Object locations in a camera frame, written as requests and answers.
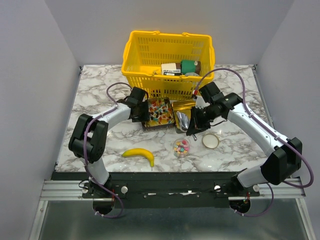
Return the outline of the shiny metal scoop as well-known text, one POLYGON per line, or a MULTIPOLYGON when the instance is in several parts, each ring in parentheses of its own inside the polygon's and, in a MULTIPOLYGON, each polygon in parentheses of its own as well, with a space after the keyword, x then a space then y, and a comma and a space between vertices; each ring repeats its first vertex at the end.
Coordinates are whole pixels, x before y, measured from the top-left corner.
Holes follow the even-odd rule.
MULTIPOLYGON (((186 133, 191 121, 191 110, 188 111, 177 111, 177 122, 178 122, 178 128, 182 133, 186 133)), ((197 141, 198 138, 196 135, 191 135, 194 141, 197 141)))

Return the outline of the candy tin box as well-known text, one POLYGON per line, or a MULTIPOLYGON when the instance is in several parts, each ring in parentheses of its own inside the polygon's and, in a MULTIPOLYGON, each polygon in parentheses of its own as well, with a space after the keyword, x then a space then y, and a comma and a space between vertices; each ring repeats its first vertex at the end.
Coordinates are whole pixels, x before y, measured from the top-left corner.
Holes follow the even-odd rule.
POLYGON ((178 113, 185 114, 187 122, 190 121, 191 108, 196 105, 193 100, 180 100, 171 102, 168 97, 151 98, 147 100, 148 121, 142 122, 141 126, 144 131, 155 131, 166 128, 176 127, 178 133, 187 131, 181 129, 181 122, 178 113))

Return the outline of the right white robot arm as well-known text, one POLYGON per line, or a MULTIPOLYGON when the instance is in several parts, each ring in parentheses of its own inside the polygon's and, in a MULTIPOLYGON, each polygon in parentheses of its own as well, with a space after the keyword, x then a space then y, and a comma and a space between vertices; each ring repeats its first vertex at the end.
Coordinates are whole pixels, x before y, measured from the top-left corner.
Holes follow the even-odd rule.
POLYGON ((297 154, 302 152, 302 143, 298 138, 289 139, 278 133, 243 104, 239 95, 224 95, 214 82, 201 87, 199 92, 208 105, 191 108, 187 136, 210 129, 211 122, 222 117, 241 128, 267 157, 263 164, 246 168, 231 178, 230 191, 234 195, 241 196, 258 184, 279 185, 301 168, 302 160, 297 154))

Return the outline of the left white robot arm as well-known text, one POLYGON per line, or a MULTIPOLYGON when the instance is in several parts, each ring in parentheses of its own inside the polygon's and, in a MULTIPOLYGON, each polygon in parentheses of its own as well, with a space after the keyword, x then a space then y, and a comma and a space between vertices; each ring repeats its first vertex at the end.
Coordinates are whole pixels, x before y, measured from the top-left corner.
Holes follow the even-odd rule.
POLYGON ((68 149, 83 159, 89 180, 95 183, 93 191, 101 198, 107 197, 111 191, 110 174, 103 163, 108 131, 126 120, 133 123, 147 121, 148 98, 145 90, 134 86, 125 98, 118 101, 112 98, 113 106, 107 110, 94 115, 84 113, 77 119, 68 149))

